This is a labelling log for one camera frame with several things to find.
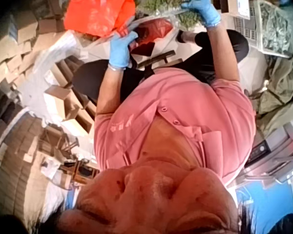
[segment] black pants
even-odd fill
[[[248,41],[238,32],[228,30],[228,35],[233,46],[237,61],[240,62],[249,52]],[[207,33],[199,33],[195,37],[195,43],[202,50],[192,55],[184,62],[173,67],[186,70],[202,82],[210,83],[215,78],[212,51]],[[108,60],[102,59],[82,65],[74,74],[73,85],[75,89],[95,100],[98,99],[99,89],[102,83]],[[139,85],[145,77],[145,72],[133,68],[126,68],[121,85],[121,101]]]

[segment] shirt button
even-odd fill
[[[175,124],[175,125],[180,125],[180,122],[179,122],[178,120],[175,119],[175,120],[173,121],[173,124]]]

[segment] plastic wrap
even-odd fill
[[[154,16],[156,18],[168,18],[177,28],[184,31],[192,31],[202,19],[196,12],[181,9],[183,0],[135,0],[136,11]]]

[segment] hand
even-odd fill
[[[215,27],[220,23],[220,14],[216,11],[210,0],[192,0],[182,3],[181,7],[197,10],[204,19],[207,28]]]
[[[130,32],[125,37],[121,38],[119,35],[115,35],[111,41],[111,49],[109,55],[109,63],[112,66],[125,68],[129,64],[129,49],[130,45],[138,34],[136,32]]]

